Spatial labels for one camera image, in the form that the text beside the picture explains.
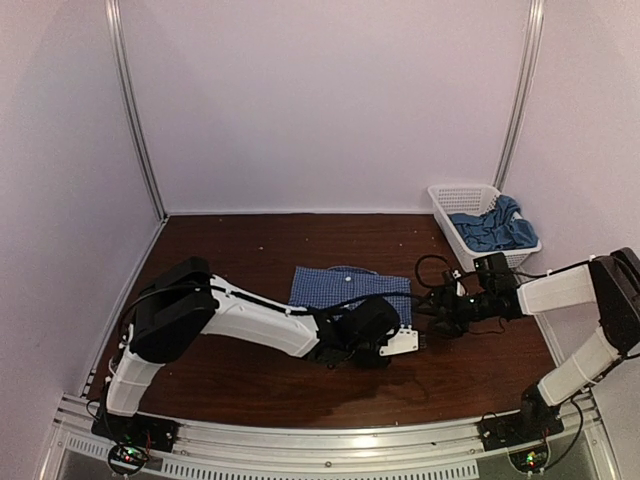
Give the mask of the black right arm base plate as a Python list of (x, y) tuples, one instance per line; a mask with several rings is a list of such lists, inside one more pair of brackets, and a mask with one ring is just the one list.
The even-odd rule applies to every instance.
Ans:
[(541, 424), (527, 424), (521, 411), (505, 415), (488, 412), (476, 423), (476, 427), (485, 451), (542, 441), (564, 431), (563, 422), (554, 415)]

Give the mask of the blue grey cloth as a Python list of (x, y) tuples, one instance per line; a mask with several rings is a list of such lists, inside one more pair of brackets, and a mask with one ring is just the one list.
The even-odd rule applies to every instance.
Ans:
[(519, 218), (520, 212), (520, 205), (512, 197), (500, 195), (494, 207), (482, 215), (455, 213), (449, 219), (472, 251), (535, 248), (539, 237), (529, 221)]

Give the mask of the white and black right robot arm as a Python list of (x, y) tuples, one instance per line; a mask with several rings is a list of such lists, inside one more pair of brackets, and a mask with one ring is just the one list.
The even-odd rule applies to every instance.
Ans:
[(442, 335), (460, 337), (490, 318), (506, 321), (552, 314), (586, 313), (595, 331), (555, 369), (522, 394), (512, 430), (535, 440), (556, 419), (559, 407), (632, 357), (639, 343), (639, 258), (623, 247), (607, 255), (544, 274), (518, 274), (503, 253), (477, 258), (471, 270), (480, 290), (463, 294), (460, 278), (431, 288), (422, 306)]

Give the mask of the blue checked shirt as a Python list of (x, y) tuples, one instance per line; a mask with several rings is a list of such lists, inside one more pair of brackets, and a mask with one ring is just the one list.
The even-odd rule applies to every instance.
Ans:
[(402, 293), (386, 297), (400, 318), (402, 327), (412, 325), (411, 281), (400, 276), (381, 275), (375, 271), (335, 266), (315, 269), (298, 266), (295, 270), (288, 303), (293, 306), (326, 308), (356, 297), (381, 293)]

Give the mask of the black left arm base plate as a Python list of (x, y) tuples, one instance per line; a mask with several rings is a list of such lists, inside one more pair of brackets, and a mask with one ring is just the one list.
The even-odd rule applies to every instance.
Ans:
[(171, 453), (179, 424), (176, 421), (135, 414), (123, 417), (102, 413), (93, 422), (91, 432), (126, 445)]

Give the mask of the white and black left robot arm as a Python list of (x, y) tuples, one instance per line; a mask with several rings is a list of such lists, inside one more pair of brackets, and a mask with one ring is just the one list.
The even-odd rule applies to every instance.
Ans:
[(201, 257), (157, 277), (123, 321), (114, 371), (101, 401), (106, 429), (123, 444), (143, 436), (143, 421), (135, 414), (156, 374), (200, 335), (235, 338), (326, 366), (358, 353), (386, 365), (381, 349), (400, 329), (398, 315), (380, 294), (357, 301), (352, 310), (294, 307), (213, 275)]

